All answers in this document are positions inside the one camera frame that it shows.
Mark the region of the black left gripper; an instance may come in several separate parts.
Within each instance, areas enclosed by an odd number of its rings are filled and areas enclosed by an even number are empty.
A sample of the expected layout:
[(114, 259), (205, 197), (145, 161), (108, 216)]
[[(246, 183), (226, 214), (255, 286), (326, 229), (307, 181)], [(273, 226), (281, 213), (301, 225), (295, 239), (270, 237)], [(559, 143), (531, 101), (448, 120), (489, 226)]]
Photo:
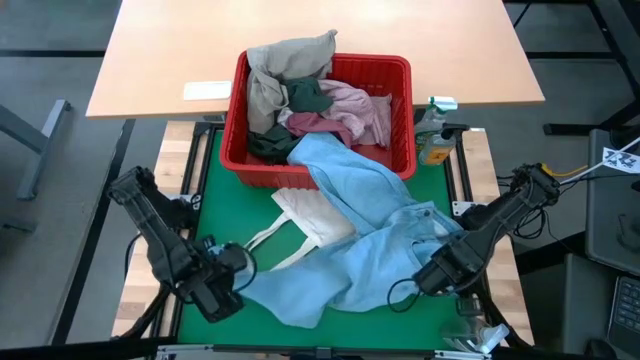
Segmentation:
[(253, 281), (253, 255), (237, 243), (216, 245), (212, 237), (205, 238), (203, 246), (175, 293), (216, 323), (244, 308), (239, 291)]

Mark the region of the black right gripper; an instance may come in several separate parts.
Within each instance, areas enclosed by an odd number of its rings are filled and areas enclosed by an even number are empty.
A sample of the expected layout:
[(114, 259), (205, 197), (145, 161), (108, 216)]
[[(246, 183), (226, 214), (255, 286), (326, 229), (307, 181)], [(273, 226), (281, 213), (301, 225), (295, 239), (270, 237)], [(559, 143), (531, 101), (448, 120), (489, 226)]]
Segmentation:
[[(431, 260), (413, 274), (418, 288), (429, 296), (458, 293), (473, 285), (485, 272), (494, 253), (494, 236), (473, 231), (456, 235), (437, 250)], [(482, 317), (482, 301), (475, 297), (456, 299), (456, 312), (461, 317)]]

